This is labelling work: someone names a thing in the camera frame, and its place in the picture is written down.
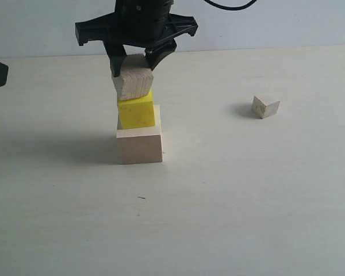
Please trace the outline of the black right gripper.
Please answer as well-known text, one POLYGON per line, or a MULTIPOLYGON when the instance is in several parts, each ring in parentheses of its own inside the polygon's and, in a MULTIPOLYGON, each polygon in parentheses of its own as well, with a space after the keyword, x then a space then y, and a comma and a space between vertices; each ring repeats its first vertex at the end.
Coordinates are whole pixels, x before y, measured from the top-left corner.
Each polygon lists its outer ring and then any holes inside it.
POLYGON ((124 46, 145 49, 145 59, 153 71, 168 55, 175 52, 175 39, 181 35, 194 36, 198 24, 194 17, 177 14, 158 16, 152 13, 110 13, 92 20, 77 22, 78 44, 101 41, 109 58, 114 77, 120 76, 127 56, 124 46))

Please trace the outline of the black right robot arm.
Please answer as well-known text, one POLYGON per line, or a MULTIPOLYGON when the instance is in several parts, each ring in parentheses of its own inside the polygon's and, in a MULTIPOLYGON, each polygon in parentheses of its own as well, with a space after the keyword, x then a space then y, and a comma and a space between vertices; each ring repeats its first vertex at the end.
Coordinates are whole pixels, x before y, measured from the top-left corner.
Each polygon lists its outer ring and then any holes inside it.
POLYGON ((110 60, 114 77, 120 75, 127 56, 124 46, 145 49, 147 66, 151 70, 169 54, 175 52, 175 38, 185 33, 194 36, 198 24, 194 17, 170 13, 173 1, 116 1, 114 12, 75 24, 78 44, 102 41, 110 60))

